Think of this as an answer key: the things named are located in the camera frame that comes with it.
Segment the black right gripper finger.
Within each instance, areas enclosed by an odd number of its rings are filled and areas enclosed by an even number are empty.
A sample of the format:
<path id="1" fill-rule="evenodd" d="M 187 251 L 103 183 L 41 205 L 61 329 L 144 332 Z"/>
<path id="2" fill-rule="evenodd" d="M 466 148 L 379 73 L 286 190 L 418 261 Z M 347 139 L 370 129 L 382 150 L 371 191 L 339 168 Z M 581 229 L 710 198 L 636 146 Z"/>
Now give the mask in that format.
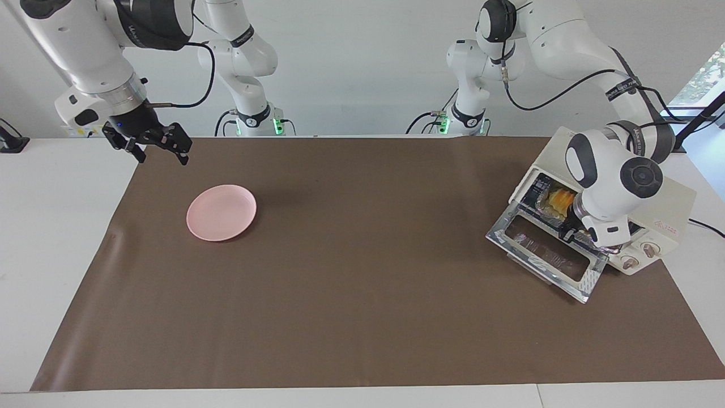
<path id="1" fill-rule="evenodd" d="M 189 162 L 188 154 L 192 145 L 193 141 L 181 124 L 172 123 L 163 127 L 163 149 L 172 152 L 183 166 Z"/>
<path id="2" fill-rule="evenodd" d="M 116 136 L 117 149 L 124 150 L 125 152 L 132 155 L 138 163 L 142 164 L 145 162 L 147 155 L 141 147 L 137 144 L 137 140 L 134 137 L 125 138 L 124 136 Z"/>

